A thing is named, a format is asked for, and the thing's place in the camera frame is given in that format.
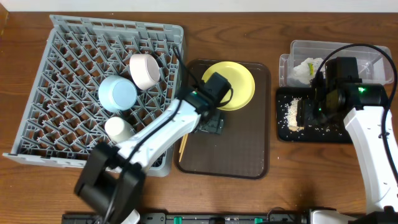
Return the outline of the rice and nut scraps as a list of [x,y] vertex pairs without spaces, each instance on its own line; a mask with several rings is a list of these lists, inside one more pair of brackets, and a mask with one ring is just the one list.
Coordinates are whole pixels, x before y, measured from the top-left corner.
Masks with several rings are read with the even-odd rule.
[[277,134],[285,141],[304,140],[305,138],[320,138],[324,140],[328,137],[342,137],[346,134],[337,124],[329,126],[307,126],[300,127],[297,125],[297,103],[300,98],[294,98],[292,95],[276,96],[276,112],[277,112]]

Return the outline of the white tissue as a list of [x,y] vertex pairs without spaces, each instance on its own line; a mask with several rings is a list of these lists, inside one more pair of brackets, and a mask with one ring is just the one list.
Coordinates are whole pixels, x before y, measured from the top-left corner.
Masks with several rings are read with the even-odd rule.
[[[315,78],[315,75],[322,64],[322,58],[307,58],[300,65],[294,67],[293,78],[298,80],[300,83],[304,85],[309,85],[311,81]],[[313,64],[313,76],[309,75],[308,63]]]

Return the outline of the yellow round plate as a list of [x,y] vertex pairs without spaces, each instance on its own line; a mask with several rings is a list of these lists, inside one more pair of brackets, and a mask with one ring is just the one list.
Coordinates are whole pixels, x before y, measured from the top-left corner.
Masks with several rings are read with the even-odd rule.
[[208,68],[201,79],[206,82],[215,72],[226,78],[233,89],[233,96],[229,91],[221,100],[222,103],[229,100],[229,103],[218,109],[234,111],[243,108],[251,101],[255,92],[255,82],[252,73],[246,67],[236,62],[218,62]]

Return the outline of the wooden chopstick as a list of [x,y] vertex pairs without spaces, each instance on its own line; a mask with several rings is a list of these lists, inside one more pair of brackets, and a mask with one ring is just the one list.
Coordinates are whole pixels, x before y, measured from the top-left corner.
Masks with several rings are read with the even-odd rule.
[[182,160],[183,153],[184,153],[184,150],[185,150],[185,146],[186,146],[186,143],[187,143],[187,139],[188,139],[188,134],[183,136],[181,144],[180,144],[179,158],[178,158],[179,162]]
[[182,151],[183,151],[183,149],[184,149],[184,147],[185,147],[185,143],[186,143],[186,140],[187,140],[187,134],[186,135],[184,135],[183,137],[182,137],[182,140],[181,140],[181,143],[180,143],[180,148],[179,148],[179,150],[178,150],[178,153],[181,153]]

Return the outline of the white pink bowl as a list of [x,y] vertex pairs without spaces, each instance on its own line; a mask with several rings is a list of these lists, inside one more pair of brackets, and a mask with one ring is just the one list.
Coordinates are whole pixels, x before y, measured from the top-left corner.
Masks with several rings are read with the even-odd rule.
[[129,68],[134,83],[141,90],[152,88],[160,80],[158,63],[150,54],[133,54]]

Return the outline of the light blue bowl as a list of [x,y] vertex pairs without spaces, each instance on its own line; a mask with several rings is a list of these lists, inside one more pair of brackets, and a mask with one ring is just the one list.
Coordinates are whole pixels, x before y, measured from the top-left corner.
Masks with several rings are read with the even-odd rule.
[[127,78],[112,75],[101,82],[98,98],[102,107],[109,112],[125,111],[134,106],[137,90]]

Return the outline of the small white cup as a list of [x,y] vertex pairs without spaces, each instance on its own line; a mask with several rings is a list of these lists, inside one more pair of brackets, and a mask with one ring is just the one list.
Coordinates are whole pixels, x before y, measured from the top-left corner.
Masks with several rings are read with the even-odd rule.
[[120,117],[112,117],[105,122],[104,129],[110,140],[115,143],[123,142],[131,138],[134,133],[132,126]]

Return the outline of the green snack wrapper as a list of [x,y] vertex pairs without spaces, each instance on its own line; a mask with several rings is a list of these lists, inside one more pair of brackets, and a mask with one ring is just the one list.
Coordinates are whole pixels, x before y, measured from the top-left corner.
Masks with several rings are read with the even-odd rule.
[[308,63],[308,69],[309,69],[309,75],[313,76],[314,71],[313,71],[313,64],[312,63]]

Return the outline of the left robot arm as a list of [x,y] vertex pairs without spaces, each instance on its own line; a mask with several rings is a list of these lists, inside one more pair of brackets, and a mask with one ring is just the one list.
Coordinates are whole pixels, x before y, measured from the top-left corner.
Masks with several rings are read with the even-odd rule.
[[217,72],[196,86],[181,88],[158,118],[129,139],[115,146],[98,143],[75,194],[101,217],[101,223],[137,223],[136,208],[149,168],[177,140],[207,122],[232,92],[230,82]]

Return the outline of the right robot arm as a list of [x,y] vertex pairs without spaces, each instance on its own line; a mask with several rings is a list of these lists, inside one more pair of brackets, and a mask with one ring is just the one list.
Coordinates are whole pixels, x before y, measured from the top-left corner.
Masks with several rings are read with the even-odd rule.
[[397,142],[381,84],[363,83],[354,57],[324,63],[313,79],[315,95],[300,100],[300,127],[336,121],[347,130],[359,161],[366,191],[366,215],[360,218],[335,210],[315,209],[310,223],[397,223]]

